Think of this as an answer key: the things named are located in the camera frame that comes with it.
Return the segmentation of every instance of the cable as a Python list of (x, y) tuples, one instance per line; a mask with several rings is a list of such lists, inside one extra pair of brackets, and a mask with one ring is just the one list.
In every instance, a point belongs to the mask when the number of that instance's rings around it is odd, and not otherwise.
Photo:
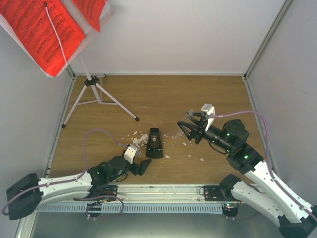
[(256, 111), (241, 111), (237, 113), (230, 113), (226, 115), (215, 115), (215, 116), (209, 116), (209, 118), (226, 118), (226, 117), (231, 117), (235, 115), (240, 115), (240, 114), (246, 114), (246, 113), (252, 113), (257, 115), (263, 122), (264, 129), (265, 129), (265, 150), (266, 150), (266, 161), (267, 161), (267, 168), (268, 168), (268, 173), (270, 174), (272, 180), (276, 183), (276, 185), (290, 198), (292, 199), (301, 209), (303, 209), (307, 214), (309, 214), (316, 222), (317, 222), (317, 217), (311, 213), (308, 209), (304, 208), (303, 204), (301, 204), (299, 201), (296, 200), (295, 197), (293, 197), (280, 183), (279, 181), (276, 180), (273, 170), (272, 170), (272, 162), (271, 158), (269, 156), (269, 150), (268, 150), (268, 130), (267, 130), (267, 123), (264, 119), (264, 117), (256, 112)]
[(65, 56), (65, 54), (64, 54), (63, 47), (61, 46), (61, 41), (60, 41), (60, 38), (59, 38), (59, 36), (58, 36), (58, 34), (57, 34), (57, 32), (56, 32), (56, 29), (55, 29), (54, 24), (53, 24), (53, 22), (52, 22), (52, 19), (51, 19), (51, 17), (50, 17), (49, 10), (48, 10), (48, 3), (47, 3), (46, 1), (44, 2), (44, 6), (45, 6), (45, 9), (46, 9), (46, 13), (47, 13), (47, 15), (48, 15), (48, 17), (49, 17), (49, 20), (50, 20), (50, 22), (51, 22), (51, 25), (52, 25), (52, 27), (53, 27), (53, 29), (54, 29), (54, 31), (55, 31), (56, 36), (57, 36), (58, 43), (59, 43), (59, 46), (60, 46), (61, 52), (62, 52), (62, 54), (63, 54), (64, 61), (65, 61), (65, 64), (66, 64), (66, 68), (67, 68), (67, 67), (68, 67), (68, 65), (67, 65), (66, 56)]
[(126, 174), (126, 175), (125, 175), (125, 177), (124, 177), (123, 179), (121, 179), (121, 180), (119, 180), (119, 181), (118, 181), (118, 180), (116, 180), (116, 181), (117, 181), (117, 182), (122, 182), (122, 181), (125, 181), (125, 180), (127, 179), (127, 177), (128, 177), (128, 174)]
[(93, 131), (102, 131), (104, 133), (106, 133), (107, 135), (109, 135), (119, 146), (122, 146), (124, 148), (126, 148), (126, 145), (120, 143), (113, 135), (111, 135), (108, 131), (106, 130), (103, 130), (103, 129), (99, 129), (99, 128), (96, 128), (96, 129), (92, 129), (90, 131), (88, 131), (85, 136), (84, 136), (84, 139), (83, 139), (83, 150), (84, 150), (84, 170), (83, 172), (78, 176), (78, 177), (74, 177), (74, 178), (71, 178), (71, 179), (67, 179), (67, 180), (62, 180), (62, 181), (56, 181), (56, 182), (50, 182), (50, 184), (41, 184), (41, 185), (37, 185), (37, 186), (34, 186), (34, 187), (30, 187), (20, 193), (18, 193), (17, 195), (15, 195), (13, 198), (11, 198), (6, 204), (5, 206), (2, 208), (2, 214), (5, 215), (5, 216), (8, 216), (9, 213), (6, 212), (6, 208), (13, 202), (15, 201), (17, 198), (19, 198), (20, 196), (26, 194), (27, 192), (29, 191), (32, 191), (32, 190), (35, 190), (35, 189), (38, 189), (38, 188), (41, 188), (41, 187), (45, 187), (45, 186), (51, 186), (51, 185), (55, 185), (55, 184), (61, 184), (61, 183), (67, 183), (67, 182), (74, 182), (74, 181), (77, 181), (78, 179), (80, 179), (82, 176), (84, 176), (85, 172), (87, 171), (87, 154), (86, 154), (86, 138), (87, 136), (93, 132)]
[(220, 154), (222, 154), (222, 155), (226, 155), (226, 154), (227, 154), (226, 152), (222, 152), (222, 151), (220, 151), (220, 150), (214, 148), (213, 145), (212, 145), (210, 142), (208, 142), (208, 144), (210, 145), (210, 147), (211, 147), (214, 151), (216, 151), (216, 152), (218, 152), (218, 153), (220, 153)]
[[(106, 198), (106, 197), (114, 198), (114, 199), (118, 200), (118, 201), (121, 203), (122, 206), (121, 206), (120, 212), (117, 213), (117, 214), (115, 214), (115, 215), (113, 215), (113, 216), (111, 216), (111, 217), (105, 217), (105, 218), (96, 218), (96, 217), (94, 217), (94, 220), (109, 220), (109, 219), (112, 219), (112, 218), (115, 218), (115, 217), (118, 217), (118, 216), (122, 215), (123, 210), (124, 210), (124, 203), (123, 203), (123, 201), (122, 201), (121, 198), (118, 198), (118, 197), (116, 197), (116, 196), (102, 195), (102, 196), (92, 197), (92, 198), (80, 198), (79, 200), (82, 200), (82, 201), (91, 201), (91, 200), (96, 200), (96, 199), (99, 199), (99, 198)], [(87, 219), (90, 218), (90, 215), (88, 214), (88, 211), (89, 211), (90, 208), (92, 208), (92, 207), (87, 207), (87, 209), (86, 209)]]
[(202, 187), (200, 187), (200, 188), (198, 189), (198, 194), (199, 194), (200, 196), (204, 196), (204, 194), (201, 194), (201, 193), (200, 193), (200, 189), (202, 189), (202, 188), (204, 188), (204, 187), (202, 186)]

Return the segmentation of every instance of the black mounting plate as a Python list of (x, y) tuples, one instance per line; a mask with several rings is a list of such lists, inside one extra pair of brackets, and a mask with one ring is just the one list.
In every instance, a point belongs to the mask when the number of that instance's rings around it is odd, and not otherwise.
[(237, 202), (239, 200), (234, 198), (225, 199), (223, 195), (220, 192), (220, 186), (219, 185), (205, 185), (204, 187), (204, 197), (206, 202)]

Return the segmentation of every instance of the metal bracket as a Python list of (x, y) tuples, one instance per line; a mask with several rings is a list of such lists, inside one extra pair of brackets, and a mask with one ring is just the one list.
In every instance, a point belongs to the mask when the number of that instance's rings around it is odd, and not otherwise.
[(85, 80), (85, 85), (88, 86), (92, 86), (92, 85), (96, 85), (96, 83), (98, 83), (99, 79), (97, 78), (97, 76), (92, 76), (91, 80), (86, 79)]
[(239, 200), (234, 198), (225, 199), (220, 191), (219, 185), (207, 185), (204, 186), (204, 197), (206, 202), (238, 202)]

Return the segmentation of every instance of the white debris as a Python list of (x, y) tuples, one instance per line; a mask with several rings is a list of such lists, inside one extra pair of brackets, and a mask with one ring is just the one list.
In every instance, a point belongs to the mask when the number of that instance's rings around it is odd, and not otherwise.
[(134, 138), (133, 139), (133, 144), (135, 144), (135, 145), (137, 145), (139, 147), (140, 147), (140, 145), (143, 146), (143, 145), (147, 144), (148, 138), (149, 138), (148, 134), (144, 134), (144, 135), (141, 136), (140, 139)]

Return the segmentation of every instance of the light stand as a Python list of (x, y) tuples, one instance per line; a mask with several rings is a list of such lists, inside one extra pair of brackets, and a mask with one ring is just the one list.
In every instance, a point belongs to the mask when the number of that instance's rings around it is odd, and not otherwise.
[[(87, 70), (87, 67), (85, 65), (84, 59), (78, 55), (79, 61), (81, 63), (81, 65), (84, 68), (85, 74), (87, 76), (87, 80), (85, 81), (85, 85), (83, 87), (83, 89), (81, 90), (80, 94), (78, 95), (73, 107), (71, 108), (70, 112), (68, 113), (64, 123), (61, 125), (62, 128), (64, 128), (70, 118), (70, 116), (72, 115), (73, 111), (75, 110), (77, 105), (82, 105), (82, 104), (87, 104), (87, 103), (94, 103), (97, 102), (99, 104), (106, 104), (106, 105), (118, 105), (120, 106), (123, 110), (125, 110), (131, 117), (134, 118), (134, 120), (139, 121), (140, 119), (135, 116), (132, 112), (130, 112), (125, 106), (123, 106), (118, 100), (116, 100), (109, 92), (107, 92), (102, 86), (100, 86), (98, 84), (99, 79), (96, 76), (91, 77), (90, 73)], [(84, 92), (86, 91), (87, 87), (91, 86), (94, 95), (96, 97), (96, 100), (92, 100), (92, 101), (88, 101), (88, 102), (83, 102), (83, 103), (79, 103), (79, 100), (81, 99), (81, 97), (83, 96)], [(103, 93), (105, 93), (108, 97), (110, 97), (114, 103), (104, 103), (101, 101), (101, 98), (99, 97), (99, 94), (97, 92), (97, 88), (99, 88)]]

